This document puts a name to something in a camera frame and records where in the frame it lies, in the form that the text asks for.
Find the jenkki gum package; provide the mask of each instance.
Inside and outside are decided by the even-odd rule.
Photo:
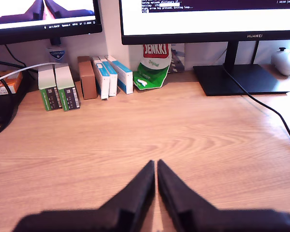
[[[144,44],[143,58],[133,82],[140,90],[160,88],[168,74],[171,64],[171,44]]]

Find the computer monitor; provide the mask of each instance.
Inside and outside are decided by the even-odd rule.
[[[224,68],[248,92],[287,92],[259,65],[234,63],[239,41],[290,40],[290,0],[119,0],[119,6],[123,44],[228,42]],[[222,66],[194,70],[206,95],[243,94]]]
[[[98,0],[0,0],[0,45],[101,31]]]

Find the wooden desk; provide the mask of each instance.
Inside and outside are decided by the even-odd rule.
[[[258,99],[290,126],[290,93]],[[206,97],[187,72],[71,112],[46,112],[40,93],[29,93],[0,134],[0,232],[45,209],[97,208],[150,159],[164,159],[219,208],[290,211],[290,138],[280,119],[248,97]],[[158,230],[174,228],[156,194],[143,231]]]

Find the blue and white box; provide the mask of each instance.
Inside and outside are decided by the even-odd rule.
[[[107,69],[108,74],[110,74],[109,96],[114,97],[117,94],[117,73],[105,57],[99,57],[99,59],[102,61],[103,65]]]
[[[110,74],[98,57],[93,57],[93,71],[96,76],[97,90],[101,99],[108,99],[110,90]]]
[[[112,56],[106,56],[106,59],[110,62],[111,66],[118,74],[118,86],[126,93],[133,93],[133,73],[130,69],[120,63]]]

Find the black cable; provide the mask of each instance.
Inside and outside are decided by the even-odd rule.
[[[27,67],[26,64],[25,64],[24,62],[18,60],[18,59],[17,59],[17,58],[12,54],[12,52],[11,52],[11,50],[9,49],[8,45],[5,44],[4,46],[5,46],[6,50],[8,50],[8,52],[10,53],[11,57],[12,57],[14,60],[16,60],[17,62],[21,63],[21,64],[24,65],[25,67]],[[33,80],[35,80],[35,78],[34,78],[34,77],[29,73],[28,70],[27,70],[26,72],[29,74],[29,76],[30,76]]]
[[[289,127],[288,127],[288,125],[287,125],[287,123],[286,123],[286,121],[284,120],[284,118],[283,118],[283,116],[278,112],[278,111],[276,111],[275,109],[273,109],[272,107],[270,107],[270,106],[268,106],[268,105],[266,105],[266,104],[264,104],[263,102],[261,102],[261,101],[259,101],[258,99],[256,99],[256,98],[254,98],[250,93],[248,93],[234,78],[233,78],[233,76],[230,74],[230,73],[228,73],[228,71],[225,69],[225,67],[222,65],[222,68],[223,68],[223,70],[226,72],[226,74],[228,75],[228,76],[230,76],[230,78],[232,78],[232,80],[237,84],[237,86],[239,86],[239,88],[244,92],[244,93],[246,93],[247,94],[247,96],[249,96],[252,100],[254,100],[255,102],[257,102],[257,103],[259,103],[260,105],[262,105],[262,106],[264,106],[265,108],[267,108],[267,109],[269,109],[269,110],[271,110],[271,111],[273,111],[275,114],[277,114],[279,117],[280,117],[280,119],[282,120],[282,122],[283,122],[283,124],[284,124],[284,126],[285,126],[285,128],[286,128],[286,130],[287,130],[287,132],[288,132],[288,134],[289,134],[289,136],[290,136],[290,129],[289,129]]]
[[[255,58],[256,58],[256,55],[257,55],[257,50],[258,50],[258,47],[259,47],[259,42],[260,42],[259,40],[256,41],[255,49],[253,51],[253,55],[252,55],[250,64],[253,64],[255,62]]]
[[[9,125],[9,123],[13,117],[14,100],[13,100],[12,92],[11,92],[10,88],[8,87],[8,85],[6,84],[5,80],[0,80],[0,81],[4,85],[4,87],[6,88],[6,91],[8,91],[8,95],[10,96],[10,100],[11,100],[11,107],[10,107],[10,110],[8,112],[7,118],[6,118],[5,122],[0,126],[0,133],[1,133]]]
[[[18,64],[12,64],[12,63],[8,63],[8,62],[4,62],[4,61],[0,61],[0,65],[15,67],[15,68],[19,68],[19,69],[25,68],[25,66],[21,66],[21,65],[18,65]],[[35,70],[35,69],[28,69],[28,71],[33,72],[33,73],[38,73],[38,71]]]

